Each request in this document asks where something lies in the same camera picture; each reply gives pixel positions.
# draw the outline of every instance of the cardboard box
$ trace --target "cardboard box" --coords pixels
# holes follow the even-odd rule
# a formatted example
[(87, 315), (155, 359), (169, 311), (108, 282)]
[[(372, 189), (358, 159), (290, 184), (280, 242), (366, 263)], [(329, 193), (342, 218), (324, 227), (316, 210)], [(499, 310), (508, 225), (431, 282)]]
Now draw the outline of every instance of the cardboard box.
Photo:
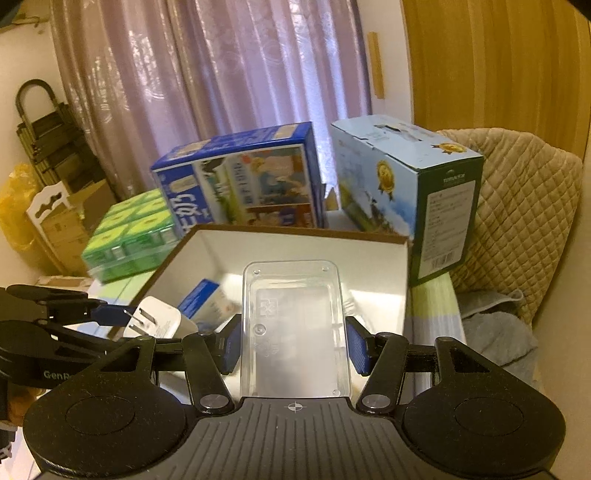
[(47, 288), (63, 288), (65, 290), (76, 290), (88, 292), (92, 285), (92, 278), (88, 277), (64, 277), (62, 275), (44, 275), (39, 277), (35, 285)]
[[(232, 303), (242, 304), (242, 274), (254, 261), (328, 260), (338, 269), (347, 311), (372, 333), (403, 333), (408, 248), (398, 235), (324, 229), (200, 225), (186, 235), (131, 302), (154, 296), (179, 308), (203, 281), (220, 285)], [(224, 377), (240, 398), (239, 365)], [(350, 368), (355, 403), (367, 377)], [(167, 384), (167, 375), (161, 376)], [(412, 389), (411, 382), (405, 388)]]
[(70, 274), (85, 275), (86, 266), (80, 255), (92, 233), (115, 197), (106, 181), (101, 180), (71, 194), (71, 208), (58, 205), (41, 223), (47, 241), (58, 260)]
[(410, 239), (410, 286), (464, 261), (480, 154), (385, 115), (339, 120), (331, 135), (343, 209), (364, 231)]
[(183, 234), (205, 223), (324, 227), (310, 122), (177, 147), (152, 172)]

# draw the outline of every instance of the light blue box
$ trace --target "light blue box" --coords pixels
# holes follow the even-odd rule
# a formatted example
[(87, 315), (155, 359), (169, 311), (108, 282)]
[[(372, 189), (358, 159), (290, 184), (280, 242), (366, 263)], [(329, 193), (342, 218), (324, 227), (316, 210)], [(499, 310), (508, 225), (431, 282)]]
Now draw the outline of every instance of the light blue box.
[(464, 261), (483, 157), (386, 115), (332, 124), (343, 209), (364, 231), (409, 239), (409, 285)]

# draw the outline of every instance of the crosshair marking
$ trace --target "crosshair marking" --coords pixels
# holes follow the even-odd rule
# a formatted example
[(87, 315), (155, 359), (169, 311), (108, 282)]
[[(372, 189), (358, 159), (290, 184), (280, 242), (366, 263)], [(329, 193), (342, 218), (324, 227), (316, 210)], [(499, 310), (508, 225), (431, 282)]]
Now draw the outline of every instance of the crosshair marking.
[(286, 406), (286, 408), (289, 408), (291, 411), (300, 411), (302, 408), (305, 408), (305, 406), (295, 401)]

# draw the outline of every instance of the quilted beige cushion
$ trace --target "quilted beige cushion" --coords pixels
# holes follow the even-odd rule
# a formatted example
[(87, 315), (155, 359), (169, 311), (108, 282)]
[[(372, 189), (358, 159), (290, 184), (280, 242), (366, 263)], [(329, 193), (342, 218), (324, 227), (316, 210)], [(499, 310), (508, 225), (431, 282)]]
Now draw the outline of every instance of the quilted beige cushion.
[(475, 230), (457, 292), (520, 288), (528, 324), (548, 290), (579, 199), (583, 163), (533, 134), (502, 128), (443, 130), (484, 155)]

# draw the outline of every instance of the yellow plastic bag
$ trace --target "yellow plastic bag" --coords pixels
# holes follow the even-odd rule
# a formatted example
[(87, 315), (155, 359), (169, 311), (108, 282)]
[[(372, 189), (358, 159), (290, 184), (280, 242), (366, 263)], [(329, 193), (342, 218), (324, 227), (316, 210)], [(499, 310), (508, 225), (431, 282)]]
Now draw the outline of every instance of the yellow plastic bag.
[(18, 164), (0, 189), (0, 229), (10, 246), (31, 267), (42, 273), (59, 273), (46, 253), (43, 240), (27, 216), (33, 197), (41, 191), (32, 165)]

